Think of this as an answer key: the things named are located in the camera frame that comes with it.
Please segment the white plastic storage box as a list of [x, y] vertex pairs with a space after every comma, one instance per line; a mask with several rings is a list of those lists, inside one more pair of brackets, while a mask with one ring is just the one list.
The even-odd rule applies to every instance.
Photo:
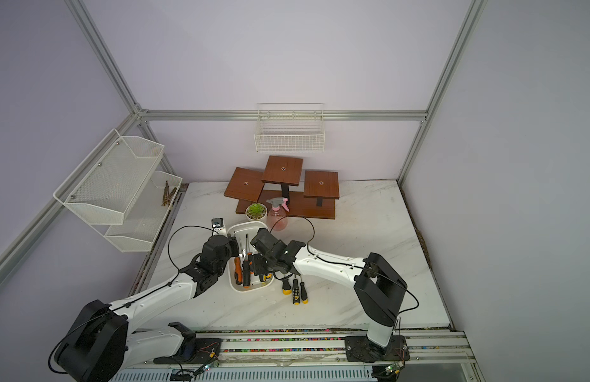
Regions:
[[271, 274], [262, 274], [264, 268], [255, 269], [260, 264], [260, 253], [251, 245], [251, 240], [260, 229], [266, 229], [262, 221], [248, 221], [236, 224], [226, 231], [228, 238], [236, 243], [237, 257], [228, 263], [231, 288], [237, 293], [248, 293], [267, 288], [274, 281]]

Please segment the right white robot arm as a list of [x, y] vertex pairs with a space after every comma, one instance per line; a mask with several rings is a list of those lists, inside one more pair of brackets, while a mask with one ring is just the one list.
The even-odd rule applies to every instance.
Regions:
[[251, 245], [271, 272], [315, 276], [355, 292], [371, 323], [366, 335], [344, 338], [350, 362], [409, 361], [406, 339], [395, 334], [408, 286], [384, 257], [374, 252], [365, 258], [338, 256], [296, 240], [285, 244], [268, 229], [259, 229]]

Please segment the black orange hex-collar screwdriver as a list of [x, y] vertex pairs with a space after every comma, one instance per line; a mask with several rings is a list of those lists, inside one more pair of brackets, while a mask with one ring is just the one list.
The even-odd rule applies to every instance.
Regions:
[[249, 236], [245, 235], [243, 245], [243, 258], [242, 258], [242, 270], [243, 270], [243, 287], [250, 287], [250, 261], [249, 261]]

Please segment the long yellow-dotted flathead screwdriver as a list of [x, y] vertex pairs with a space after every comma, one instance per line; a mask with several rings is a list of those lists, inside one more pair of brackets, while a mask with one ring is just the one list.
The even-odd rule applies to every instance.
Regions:
[[299, 305], [301, 303], [301, 288], [297, 278], [293, 279], [292, 301], [293, 305]]

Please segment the stubby black yellow screwdriver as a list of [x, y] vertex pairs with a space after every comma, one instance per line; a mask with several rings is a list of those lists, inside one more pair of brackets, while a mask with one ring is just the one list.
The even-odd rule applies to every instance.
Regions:
[[293, 289], [292, 289], [291, 283], [289, 281], [289, 277], [283, 278], [281, 280], [281, 282], [282, 282], [282, 287], [281, 287], [282, 293], [285, 295], [292, 294]]

